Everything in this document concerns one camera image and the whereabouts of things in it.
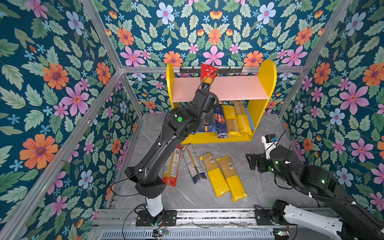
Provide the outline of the blue Barilla pasta box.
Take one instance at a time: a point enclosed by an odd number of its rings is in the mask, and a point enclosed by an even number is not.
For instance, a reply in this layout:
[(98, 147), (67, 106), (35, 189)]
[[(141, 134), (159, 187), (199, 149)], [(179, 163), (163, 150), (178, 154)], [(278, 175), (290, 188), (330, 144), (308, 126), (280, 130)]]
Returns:
[(198, 133), (212, 133), (215, 126), (214, 113), (207, 114), (204, 122), (199, 126)]

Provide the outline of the dark blue Barilla spaghetti bag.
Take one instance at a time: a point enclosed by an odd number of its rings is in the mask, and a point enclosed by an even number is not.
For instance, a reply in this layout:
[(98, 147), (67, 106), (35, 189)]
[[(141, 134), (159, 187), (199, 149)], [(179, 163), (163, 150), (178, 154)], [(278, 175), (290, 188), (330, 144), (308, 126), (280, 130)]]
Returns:
[(224, 116), (223, 106), (217, 105), (214, 108), (215, 127), (218, 139), (227, 139), (229, 137), (227, 123)]

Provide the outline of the yellow Pastatime spaghetti bag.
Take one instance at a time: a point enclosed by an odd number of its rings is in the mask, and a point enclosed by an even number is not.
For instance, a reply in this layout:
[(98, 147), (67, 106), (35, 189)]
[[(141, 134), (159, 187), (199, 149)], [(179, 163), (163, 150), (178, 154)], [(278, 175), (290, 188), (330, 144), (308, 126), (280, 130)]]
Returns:
[(239, 101), (234, 101), (234, 107), (235, 107), (235, 112), (237, 116), (237, 122), (238, 122), (240, 133), (251, 135), (252, 129), (251, 129), (250, 121), (249, 121), (244, 103)]

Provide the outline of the clear blue spaghetti bag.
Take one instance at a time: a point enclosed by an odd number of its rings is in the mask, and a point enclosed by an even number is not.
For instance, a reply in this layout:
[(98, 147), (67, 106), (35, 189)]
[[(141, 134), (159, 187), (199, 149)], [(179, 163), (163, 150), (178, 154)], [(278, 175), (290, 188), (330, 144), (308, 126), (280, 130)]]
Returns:
[(189, 170), (189, 173), (192, 177), (193, 183), (196, 185), (200, 180), (205, 180), (207, 178), (206, 174), (203, 170), (202, 165), (199, 162), (199, 159), (197, 158), (193, 147), (190, 144), (183, 145), (182, 154)]

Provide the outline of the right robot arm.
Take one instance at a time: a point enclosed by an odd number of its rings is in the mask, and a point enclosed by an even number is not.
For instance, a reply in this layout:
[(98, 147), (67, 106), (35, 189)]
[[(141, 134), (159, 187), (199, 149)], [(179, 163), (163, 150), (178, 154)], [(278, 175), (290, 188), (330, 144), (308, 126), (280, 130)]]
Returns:
[(331, 208), (336, 218), (308, 212), (282, 200), (270, 210), (273, 223), (300, 225), (333, 240), (382, 240), (384, 223), (360, 205), (338, 179), (318, 166), (303, 165), (298, 155), (281, 145), (264, 154), (247, 154), (251, 170), (272, 173), (290, 188)]

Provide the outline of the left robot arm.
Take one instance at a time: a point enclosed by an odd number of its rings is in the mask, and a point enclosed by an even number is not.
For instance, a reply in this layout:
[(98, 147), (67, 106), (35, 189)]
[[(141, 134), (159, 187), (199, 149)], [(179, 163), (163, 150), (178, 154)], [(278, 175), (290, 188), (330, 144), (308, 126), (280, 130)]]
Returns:
[(159, 172), (174, 150), (190, 135), (195, 134), (212, 114), (218, 97), (206, 89), (197, 89), (187, 107), (172, 109), (165, 117), (154, 144), (134, 167), (125, 170), (127, 178), (136, 183), (139, 195), (146, 199), (146, 214), (154, 219), (164, 214), (162, 192), (166, 184)]

